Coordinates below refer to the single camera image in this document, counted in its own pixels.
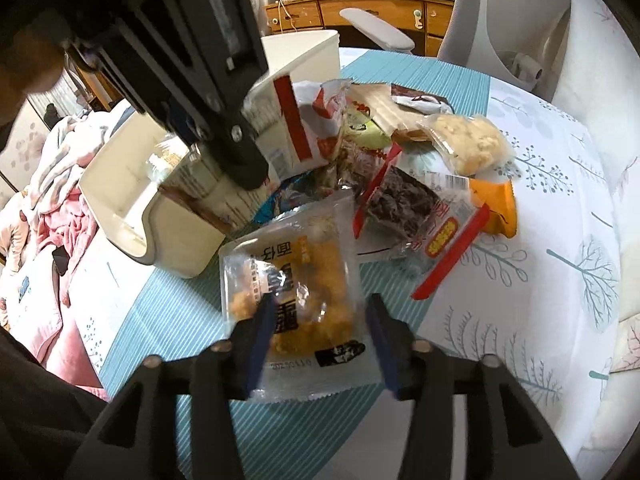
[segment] pink blanket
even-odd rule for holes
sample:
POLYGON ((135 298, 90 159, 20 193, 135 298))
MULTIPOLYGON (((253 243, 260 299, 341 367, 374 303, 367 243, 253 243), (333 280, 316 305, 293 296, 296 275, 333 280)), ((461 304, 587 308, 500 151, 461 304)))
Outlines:
POLYGON ((53 244, 64 246, 69 255, 66 273, 60 277, 60 302, 66 306, 70 305, 68 291, 71 278, 97 231, 98 224, 78 187, 69 193, 59 209, 40 216, 36 233, 38 252, 53 244))

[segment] dark dried snack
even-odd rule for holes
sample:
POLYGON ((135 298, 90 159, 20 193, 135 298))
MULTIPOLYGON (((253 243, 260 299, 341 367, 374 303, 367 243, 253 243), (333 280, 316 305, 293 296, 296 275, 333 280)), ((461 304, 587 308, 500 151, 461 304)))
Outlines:
POLYGON ((427 221, 438 196, 412 176, 390 166, 367 204, 368 213, 406 238, 427 221))

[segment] pillow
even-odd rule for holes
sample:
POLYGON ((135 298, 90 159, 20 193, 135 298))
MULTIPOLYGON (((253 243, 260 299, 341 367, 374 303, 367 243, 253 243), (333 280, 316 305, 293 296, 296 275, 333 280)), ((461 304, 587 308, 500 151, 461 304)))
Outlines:
POLYGON ((45 247, 34 260, 24 264, 7 291, 6 309, 11 335, 42 362, 53 338, 62 329, 58 303, 60 277, 52 252, 45 247))

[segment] white curtain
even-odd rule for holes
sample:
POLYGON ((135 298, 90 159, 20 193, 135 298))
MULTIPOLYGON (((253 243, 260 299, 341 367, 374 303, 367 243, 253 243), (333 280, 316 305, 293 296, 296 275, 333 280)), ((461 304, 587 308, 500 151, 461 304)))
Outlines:
POLYGON ((31 94, 28 100, 41 118, 44 117, 44 112, 49 103, 56 105, 60 117, 65 117, 79 114, 82 111, 82 106, 76 102, 76 91, 78 91, 78 88, 76 88, 75 83, 64 70, 62 77, 50 91, 31 94))

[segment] white blanket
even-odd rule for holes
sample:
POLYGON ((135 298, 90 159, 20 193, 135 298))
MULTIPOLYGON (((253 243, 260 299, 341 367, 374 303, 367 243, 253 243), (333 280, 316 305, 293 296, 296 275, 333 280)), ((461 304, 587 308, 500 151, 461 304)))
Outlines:
POLYGON ((37 229, 40 216, 62 205, 127 107, 129 103, 122 100, 111 112, 92 112, 82 119, 69 116, 56 124, 22 202, 32 230, 37 229))

